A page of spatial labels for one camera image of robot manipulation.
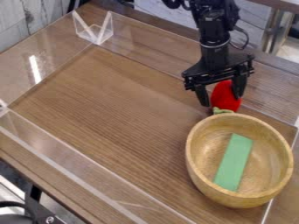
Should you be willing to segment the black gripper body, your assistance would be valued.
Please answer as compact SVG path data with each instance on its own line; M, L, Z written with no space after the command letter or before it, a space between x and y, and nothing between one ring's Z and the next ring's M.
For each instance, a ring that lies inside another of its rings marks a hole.
M253 73L252 60L254 56L242 50L232 52L228 45L206 46L200 44L201 56L198 62L182 73L184 88L193 91L194 85L209 85L233 78L237 66L246 67L246 77Z

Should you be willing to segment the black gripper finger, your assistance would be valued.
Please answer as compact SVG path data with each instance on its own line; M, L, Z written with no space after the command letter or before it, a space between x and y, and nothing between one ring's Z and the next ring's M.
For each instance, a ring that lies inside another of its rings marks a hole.
M202 107L208 107L210 105L210 103L209 103L208 92L206 92L206 89L205 89L204 85L201 85L201 84L194 85L194 94L196 94L197 99L200 101L200 105Z
M236 99L238 99L245 90L248 82L248 70L245 66L237 66L236 74L232 78L232 93Z

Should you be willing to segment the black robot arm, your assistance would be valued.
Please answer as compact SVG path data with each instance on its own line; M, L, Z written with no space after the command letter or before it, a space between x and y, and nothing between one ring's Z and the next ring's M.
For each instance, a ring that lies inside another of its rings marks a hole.
M233 53L229 47L240 51L241 47L230 43L229 33L248 33L237 27L238 7L234 0L162 0L169 9L182 7L190 12L200 34L200 60L182 73L184 88L194 92L200 105L210 105L206 86L230 80L232 96L237 100L245 91L248 77L253 73L253 58L248 53Z

